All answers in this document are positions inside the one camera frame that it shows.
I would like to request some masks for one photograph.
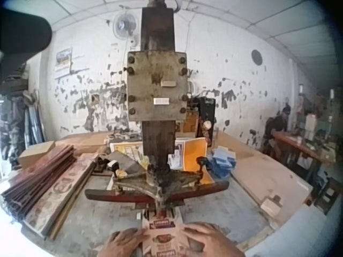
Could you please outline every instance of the ceiling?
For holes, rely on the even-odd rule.
[[[8,9],[44,17],[53,30],[148,0],[8,0]],[[173,0],[166,0],[170,7]],[[295,60],[315,86],[340,83],[327,18],[311,0],[183,0],[182,9],[206,14],[246,29]]]

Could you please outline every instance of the rusty metal column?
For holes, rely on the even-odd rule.
[[[174,11],[167,8],[164,0],[150,1],[142,9],[140,49],[175,51]],[[151,120],[141,123],[143,151],[149,156],[150,166],[147,182],[163,188],[170,184],[168,154],[174,153],[175,120]],[[164,213],[164,199],[156,202],[157,211]]]

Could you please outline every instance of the person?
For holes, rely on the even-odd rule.
[[[286,105],[283,108],[281,115],[276,116],[266,127],[265,134],[268,138],[268,143],[274,149],[275,157],[277,160],[281,160],[282,150],[281,147],[277,144],[273,137],[275,131],[287,131],[288,126],[288,116],[290,114],[290,106]]]
[[[105,243],[98,257],[128,257],[136,250],[138,245],[148,239],[146,229],[127,229],[113,233]],[[184,224],[180,233],[186,235],[189,240],[203,244],[202,252],[193,248],[182,247],[181,256],[186,257],[244,257],[242,253],[219,229],[217,225],[196,222]]]

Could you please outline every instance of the man sitting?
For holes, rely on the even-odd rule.
[[[277,144],[273,137],[274,131],[287,131],[288,126],[288,116],[290,114],[290,106],[287,105],[283,108],[281,115],[277,116],[273,121],[271,121],[265,131],[265,135],[269,140],[269,144],[274,149],[275,157],[277,160],[281,160],[282,151],[280,146]]]

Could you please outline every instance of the human hand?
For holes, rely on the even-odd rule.
[[[196,222],[184,225],[181,233],[204,244],[202,252],[195,252],[192,249],[184,248],[181,254],[187,257],[244,257],[242,253],[219,229],[217,225]]]
[[[149,238],[144,235],[146,229],[126,229],[122,232],[114,232],[105,243],[98,257],[127,257],[137,246]]]

